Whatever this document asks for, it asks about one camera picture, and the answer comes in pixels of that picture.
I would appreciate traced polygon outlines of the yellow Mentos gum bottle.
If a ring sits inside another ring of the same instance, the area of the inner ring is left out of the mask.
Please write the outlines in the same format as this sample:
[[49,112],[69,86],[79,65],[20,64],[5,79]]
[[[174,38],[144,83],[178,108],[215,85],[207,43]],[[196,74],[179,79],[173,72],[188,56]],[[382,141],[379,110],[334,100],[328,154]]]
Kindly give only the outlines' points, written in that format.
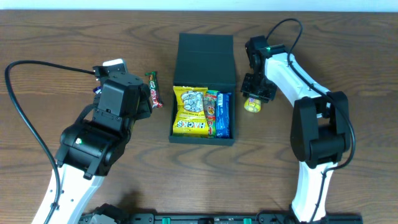
[[255,98],[248,98],[244,103],[244,109],[252,113],[258,113],[261,110],[261,101]]

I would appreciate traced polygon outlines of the purple Dairy Milk bar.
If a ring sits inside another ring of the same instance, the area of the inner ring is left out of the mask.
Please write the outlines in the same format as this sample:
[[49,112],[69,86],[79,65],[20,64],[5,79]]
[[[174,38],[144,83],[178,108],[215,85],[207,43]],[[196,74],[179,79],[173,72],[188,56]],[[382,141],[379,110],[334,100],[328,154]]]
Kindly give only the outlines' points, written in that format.
[[102,91],[102,87],[101,87],[101,86],[97,86],[96,88],[93,89],[93,92],[94,92],[95,94],[100,94],[101,91]]

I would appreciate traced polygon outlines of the blue Oreo cookie pack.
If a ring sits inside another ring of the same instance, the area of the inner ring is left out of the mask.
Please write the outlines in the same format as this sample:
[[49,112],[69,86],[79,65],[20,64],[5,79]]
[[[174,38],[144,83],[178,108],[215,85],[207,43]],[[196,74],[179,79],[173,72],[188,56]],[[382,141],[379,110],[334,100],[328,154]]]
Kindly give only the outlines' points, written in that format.
[[231,93],[218,92],[216,96],[216,137],[230,138],[230,109]]

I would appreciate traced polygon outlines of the green Haribo gummy bag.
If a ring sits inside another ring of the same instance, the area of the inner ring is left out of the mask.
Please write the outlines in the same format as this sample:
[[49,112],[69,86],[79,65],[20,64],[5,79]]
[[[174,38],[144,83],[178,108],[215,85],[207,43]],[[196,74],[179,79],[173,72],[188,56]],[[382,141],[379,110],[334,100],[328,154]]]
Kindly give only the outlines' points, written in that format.
[[216,136],[216,101],[218,91],[208,90],[203,97],[203,110],[208,123],[208,137]]

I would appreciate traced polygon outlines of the yellow Hacks candy bag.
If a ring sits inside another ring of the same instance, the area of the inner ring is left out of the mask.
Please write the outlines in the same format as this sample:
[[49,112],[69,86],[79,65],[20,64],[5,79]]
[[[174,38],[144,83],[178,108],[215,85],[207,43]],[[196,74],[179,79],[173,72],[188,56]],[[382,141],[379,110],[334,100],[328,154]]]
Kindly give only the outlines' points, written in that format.
[[209,126],[203,109],[203,99],[207,91],[207,87],[174,86],[177,114],[173,135],[208,135]]

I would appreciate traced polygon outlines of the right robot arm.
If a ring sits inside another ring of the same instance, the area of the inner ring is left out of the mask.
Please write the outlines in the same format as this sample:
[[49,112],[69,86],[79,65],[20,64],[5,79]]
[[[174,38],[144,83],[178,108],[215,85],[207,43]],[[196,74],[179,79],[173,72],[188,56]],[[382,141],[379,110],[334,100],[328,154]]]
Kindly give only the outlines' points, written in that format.
[[351,145],[348,99],[317,83],[286,51],[262,36],[245,44],[249,66],[241,87],[251,101],[267,103],[280,90],[293,107],[290,145],[299,161],[291,209],[297,223],[327,223],[325,200],[333,169]]

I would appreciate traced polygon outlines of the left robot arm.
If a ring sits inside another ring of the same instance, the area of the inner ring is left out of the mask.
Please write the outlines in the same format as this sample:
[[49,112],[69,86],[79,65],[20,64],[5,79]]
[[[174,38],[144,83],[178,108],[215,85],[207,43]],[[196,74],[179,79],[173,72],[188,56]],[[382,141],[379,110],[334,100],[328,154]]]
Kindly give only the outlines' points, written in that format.
[[111,166],[124,154],[137,120],[152,113],[149,86],[122,59],[95,66],[100,86],[92,104],[60,136],[51,177],[34,223],[77,223]]

